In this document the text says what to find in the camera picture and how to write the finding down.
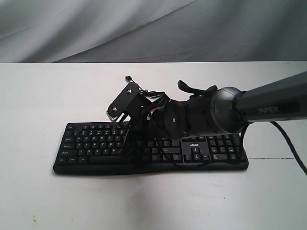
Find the table surface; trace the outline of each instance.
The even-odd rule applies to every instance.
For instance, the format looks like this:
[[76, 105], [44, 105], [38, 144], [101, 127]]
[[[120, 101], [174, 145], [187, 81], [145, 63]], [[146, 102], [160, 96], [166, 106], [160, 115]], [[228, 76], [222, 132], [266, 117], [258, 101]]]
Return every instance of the table surface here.
[[[188, 99], [191, 87], [249, 90], [307, 70], [307, 62], [0, 64], [0, 229], [305, 229], [307, 178], [269, 123], [251, 125], [243, 172], [58, 176], [68, 122], [108, 121], [131, 75]], [[302, 160], [306, 121], [280, 124]]]

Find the black keyboard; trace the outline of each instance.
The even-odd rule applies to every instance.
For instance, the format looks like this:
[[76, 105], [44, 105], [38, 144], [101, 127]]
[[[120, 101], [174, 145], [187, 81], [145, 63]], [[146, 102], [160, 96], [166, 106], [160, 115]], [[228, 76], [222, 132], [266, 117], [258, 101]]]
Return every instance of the black keyboard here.
[[121, 175], [169, 171], [244, 170], [245, 151], [240, 161], [239, 135], [148, 140], [138, 157], [121, 157], [127, 129], [113, 122], [68, 123], [53, 166], [58, 174]]

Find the space bar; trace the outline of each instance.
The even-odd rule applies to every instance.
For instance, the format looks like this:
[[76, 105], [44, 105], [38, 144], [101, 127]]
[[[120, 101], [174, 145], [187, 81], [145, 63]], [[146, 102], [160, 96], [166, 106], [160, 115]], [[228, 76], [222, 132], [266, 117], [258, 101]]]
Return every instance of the space bar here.
[[101, 164], [129, 164], [132, 163], [132, 157], [120, 157], [120, 156], [104, 156], [104, 157], [90, 157], [90, 163]]

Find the keyboard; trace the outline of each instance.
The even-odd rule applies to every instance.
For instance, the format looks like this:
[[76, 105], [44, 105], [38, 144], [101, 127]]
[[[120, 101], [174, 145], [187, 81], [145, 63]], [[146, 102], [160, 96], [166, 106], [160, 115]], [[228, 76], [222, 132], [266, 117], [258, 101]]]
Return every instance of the keyboard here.
[[236, 159], [239, 135], [186, 138], [180, 141], [149, 139], [138, 154], [122, 157], [118, 150], [123, 145], [126, 125], [119, 126], [114, 122], [68, 123], [53, 166], [54, 172], [124, 175], [185, 170], [244, 170], [248, 167], [244, 149], [240, 161]]

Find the white table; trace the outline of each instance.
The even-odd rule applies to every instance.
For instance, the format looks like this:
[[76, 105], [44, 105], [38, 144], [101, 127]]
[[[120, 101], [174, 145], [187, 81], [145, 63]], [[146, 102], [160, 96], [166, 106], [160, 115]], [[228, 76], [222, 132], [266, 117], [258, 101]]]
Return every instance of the white table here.
[[[66, 123], [107, 121], [126, 75], [186, 100], [179, 79], [249, 90], [306, 70], [307, 62], [0, 64], [0, 229], [305, 229], [307, 178], [267, 123], [248, 128], [244, 172], [80, 177], [52, 166]], [[280, 124], [307, 164], [307, 122]]]

